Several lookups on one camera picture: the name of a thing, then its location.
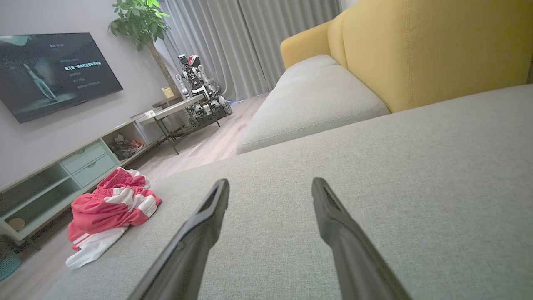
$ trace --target sofa seat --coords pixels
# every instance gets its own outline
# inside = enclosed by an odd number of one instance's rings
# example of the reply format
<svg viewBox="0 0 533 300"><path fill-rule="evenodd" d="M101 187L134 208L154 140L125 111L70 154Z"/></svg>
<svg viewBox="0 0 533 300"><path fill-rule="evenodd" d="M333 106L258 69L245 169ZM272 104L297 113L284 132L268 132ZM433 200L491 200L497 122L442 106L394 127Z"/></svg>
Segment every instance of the sofa seat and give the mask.
<svg viewBox="0 0 533 300"><path fill-rule="evenodd" d="M276 86L280 84L285 84L288 81L291 81L294 78L299 77L300 75L305 75L308 72L315 71L329 66L338 66L339 63L334 60L331 56L321 54L312 58L302 60L292 66L290 66L283 75L279 78Z"/></svg>
<svg viewBox="0 0 533 300"><path fill-rule="evenodd" d="M389 113L372 91L339 65L310 69L284 82L270 92L243 130L237 153Z"/></svg>
<svg viewBox="0 0 533 300"><path fill-rule="evenodd" d="M230 183L198 299L340 299L318 232L325 178L413 299L533 295L533 85L347 125L170 176L163 199L46 300L126 299L220 178Z"/></svg>

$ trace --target clutter on shelf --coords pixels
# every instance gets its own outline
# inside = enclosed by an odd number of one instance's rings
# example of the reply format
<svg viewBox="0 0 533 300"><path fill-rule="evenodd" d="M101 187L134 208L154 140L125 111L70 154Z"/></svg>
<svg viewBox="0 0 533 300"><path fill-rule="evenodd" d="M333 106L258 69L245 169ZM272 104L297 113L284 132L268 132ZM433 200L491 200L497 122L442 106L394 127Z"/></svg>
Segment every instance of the clutter on shelf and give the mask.
<svg viewBox="0 0 533 300"><path fill-rule="evenodd" d="M109 148L117 156L119 160L125 160L144 147L144 143L139 140L128 140L120 133L109 144Z"/></svg>

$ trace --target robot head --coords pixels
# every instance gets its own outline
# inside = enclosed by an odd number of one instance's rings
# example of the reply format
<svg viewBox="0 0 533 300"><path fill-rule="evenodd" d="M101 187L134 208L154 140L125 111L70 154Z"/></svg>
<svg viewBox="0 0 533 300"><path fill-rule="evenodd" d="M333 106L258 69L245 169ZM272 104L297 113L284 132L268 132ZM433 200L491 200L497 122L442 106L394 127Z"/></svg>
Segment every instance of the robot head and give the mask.
<svg viewBox="0 0 533 300"><path fill-rule="evenodd" d="M200 56L198 55L189 56L189 66L198 68L199 65L200 65Z"/></svg>
<svg viewBox="0 0 533 300"><path fill-rule="evenodd" d="M178 56L177 58L179 58L180 60L180 63L185 67L189 64L189 62L187 61L187 57L185 56L185 54L182 54L180 56Z"/></svg>

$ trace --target teal basket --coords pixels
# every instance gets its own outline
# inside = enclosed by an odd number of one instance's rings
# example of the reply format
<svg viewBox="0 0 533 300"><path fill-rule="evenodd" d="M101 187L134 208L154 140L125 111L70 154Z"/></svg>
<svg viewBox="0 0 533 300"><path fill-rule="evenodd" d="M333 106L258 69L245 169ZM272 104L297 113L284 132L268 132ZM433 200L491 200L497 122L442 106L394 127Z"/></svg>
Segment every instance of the teal basket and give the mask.
<svg viewBox="0 0 533 300"><path fill-rule="evenodd" d="M0 281L13 274L21 264L22 261L15 252L11 252L11 254L6 256L4 260L0 262Z"/></svg>

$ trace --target plant trunk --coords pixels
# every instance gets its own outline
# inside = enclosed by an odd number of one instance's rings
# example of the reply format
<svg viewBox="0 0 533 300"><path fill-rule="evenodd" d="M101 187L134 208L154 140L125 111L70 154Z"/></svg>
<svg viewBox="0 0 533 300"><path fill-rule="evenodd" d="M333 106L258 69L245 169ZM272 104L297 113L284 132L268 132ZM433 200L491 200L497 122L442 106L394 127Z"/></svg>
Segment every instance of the plant trunk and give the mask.
<svg viewBox="0 0 533 300"><path fill-rule="evenodd" d="M181 97L180 90L177 88L176 83L174 82L174 79L172 78L172 75L170 75L170 73L168 72L168 69L165 66L165 62L161 58L161 55L159 55L159 52L157 51L157 49L154 46L154 44L153 43L147 43L146 46L148 47L148 49L150 49L150 52L152 53L152 56L156 60L157 65L159 66L159 69L161 70L161 72L163 72L163 75L165 76L165 79L167 79L168 86L172 89L172 92L174 92L174 95Z"/></svg>

